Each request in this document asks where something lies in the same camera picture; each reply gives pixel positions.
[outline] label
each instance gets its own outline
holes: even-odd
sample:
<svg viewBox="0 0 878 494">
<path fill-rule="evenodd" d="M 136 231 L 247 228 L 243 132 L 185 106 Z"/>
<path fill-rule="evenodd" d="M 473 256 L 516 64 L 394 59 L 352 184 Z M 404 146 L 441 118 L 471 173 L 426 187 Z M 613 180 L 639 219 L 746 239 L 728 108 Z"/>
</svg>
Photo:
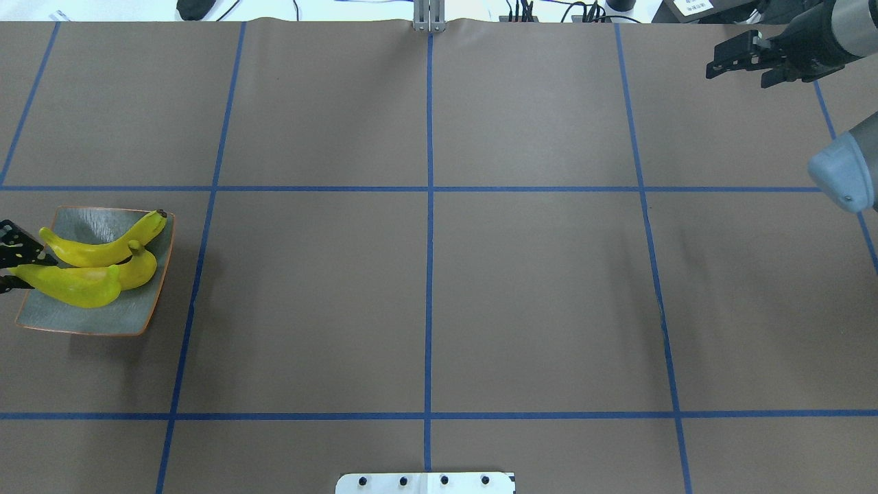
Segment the label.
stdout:
<svg viewBox="0 0 878 494">
<path fill-rule="evenodd" d="M 713 8 L 710 0 L 673 0 L 673 4 L 680 9 L 684 16 L 691 16 L 698 12 L 709 11 Z"/>
</svg>

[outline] black object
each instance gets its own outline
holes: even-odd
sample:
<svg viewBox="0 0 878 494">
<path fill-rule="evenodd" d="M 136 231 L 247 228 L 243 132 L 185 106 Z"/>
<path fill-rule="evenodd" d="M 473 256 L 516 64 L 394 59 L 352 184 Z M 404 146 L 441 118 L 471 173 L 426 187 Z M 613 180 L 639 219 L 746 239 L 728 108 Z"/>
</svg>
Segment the black object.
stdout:
<svg viewBox="0 0 878 494">
<path fill-rule="evenodd" d="M 17 265 L 58 265 L 58 260 L 43 252 L 43 244 L 17 224 L 0 222 L 0 268 Z"/>
<path fill-rule="evenodd" d="M 798 79 L 810 83 L 842 70 L 860 57 L 847 53 L 832 35 L 834 6 L 835 0 L 826 0 L 796 16 L 783 33 L 768 40 L 752 30 L 716 45 L 706 77 L 770 69 L 762 74 L 762 87 L 767 88 Z"/>
<path fill-rule="evenodd" d="M 176 11 L 183 20 L 201 20 L 211 11 L 216 0 L 176 0 Z"/>
<path fill-rule="evenodd" d="M 512 4 L 509 3 L 509 0 L 506 1 L 506 4 L 509 6 L 509 15 L 500 16 L 500 22 L 536 22 L 533 2 L 528 4 L 526 0 L 515 0 L 515 15 L 512 13 Z"/>
<path fill-rule="evenodd" d="M 18 276 L 0 276 L 0 294 L 10 292 L 13 288 L 33 288 Z"/>
<path fill-rule="evenodd" d="M 607 0 L 607 7 L 617 12 L 627 12 L 634 8 L 636 0 Z"/>
</svg>

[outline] cable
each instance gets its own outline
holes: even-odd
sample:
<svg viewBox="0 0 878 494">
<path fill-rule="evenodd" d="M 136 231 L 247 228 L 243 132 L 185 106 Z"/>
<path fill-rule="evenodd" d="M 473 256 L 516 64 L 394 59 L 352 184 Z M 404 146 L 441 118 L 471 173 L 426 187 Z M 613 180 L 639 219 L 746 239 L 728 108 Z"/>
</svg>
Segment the cable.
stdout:
<svg viewBox="0 0 878 494">
<path fill-rule="evenodd" d="M 572 9 L 576 5 L 582 6 L 582 17 L 584 18 L 586 16 L 586 10 L 588 9 L 588 5 L 586 5 L 585 2 L 573 2 L 572 4 L 569 4 L 567 6 L 567 10 L 564 11 L 564 15 L 561 16 L 561 22 L 564 22 L 564 19 L 567 18 L 567 14 L 570 13 L 570 9 Z"/>
<path fill-rule="evenodd" d="M 592 19 L 592 22 L 599 22 L 599 21 L 602 21 L 602 20 L 605 19 L 605 18 L 626 18 L 626 19 L 628 19 L 628 20 L 633 20 L 634 22 L 636 22 L 636 23 L 638 23 L 638 24 L 643 24 L 643 23 L 640 22 L 639 20 L 637 20 L 637 19 L 635 19 L 635 18 L 630 18 L 630 17 L 628 17 L 628 16 L 600 16 L 600 17 L 598 17 L 598 18 L 593 18 L 593 19 Z"/>
<path fill-rule="evenodd" d="M 238 3 L 239 3 L 240 1 L 241 1 L 241 0 L 234 0 L 234 4 L 232 4 L 232 6 L 228 8 L 228 10 L 226 11 L 226 13 L 224 13 L 224 14 L 221 15 L 221 16 L 219 16 L 219 18 L 217 19 L 217 22 L 220 22 L 225 16 L 228 15 L 229 12 L 231 12 L 232 10 L 234 10 L 234 8 L 238 6 Z"/>
</svg>

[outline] plate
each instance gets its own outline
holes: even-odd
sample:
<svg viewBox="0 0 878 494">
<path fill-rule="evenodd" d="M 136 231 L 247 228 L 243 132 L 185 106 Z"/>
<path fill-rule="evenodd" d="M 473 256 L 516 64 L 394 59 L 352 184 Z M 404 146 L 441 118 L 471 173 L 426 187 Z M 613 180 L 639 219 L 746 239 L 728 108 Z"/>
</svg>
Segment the plate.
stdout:
<svg viewBox="0 0 878 494">
<path fill-rule="evenodd" d="M 61 206 L 55 212 L 52 231 L 77 242 L 107 243 L 125 234 L 146 213 L 137 209 Z M 125 290 L 115 301 L 96 309 L 81 309 L 37 290 L 28 290 L 15 324 L 34 330 L 92 336 L 140 335 L 147 329 L 159 300 L 173 245 L 174 215 L 168 213 L 164 230 L 146 246 L 158 263 L 155 275 L 146 285 Z M 69 267 L 64 262 L 58 266 Z"/>
</svg>

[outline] yellow banana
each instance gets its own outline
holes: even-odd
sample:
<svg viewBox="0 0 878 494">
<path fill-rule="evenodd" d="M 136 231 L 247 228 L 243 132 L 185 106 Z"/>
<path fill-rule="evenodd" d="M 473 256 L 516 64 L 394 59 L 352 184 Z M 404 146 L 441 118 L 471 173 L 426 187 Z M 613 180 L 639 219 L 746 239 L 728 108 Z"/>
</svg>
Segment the yellow banana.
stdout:
<svg viewBox="0 0 878 494">
<path fill-rule="evenodd" d="M 128 249 L 132 254 L 131 260 L 119 265 L 119 283 L 123 290 L 145 285 L 153 278 L 158 266 L 153 253 L 147 251 L 140 242 L 129 240 Z"/>
<path fill-rule="evenodd" d="M 60 260 L 69 265 L 101 267 L 117 264 L 131 256 L 128 241 L 136 240 L 141 245 L 146 245 L 162 233 L 167 222 L 168 214 L 161 209 L 155 210 L 140 218 L 124 235 L 112 242 L 99 245 L 67 240 L 47 228 L 40 229 L 40 238 L 52 248 L 52 252 Z"/>
<path fill-rule="evenodd" d="M 40 292 L 70 305 L 94 309 L 116 300 L 122 285 L 119 266 L 70 267 L 20 265 L 9 271 Z"/>
</svg>

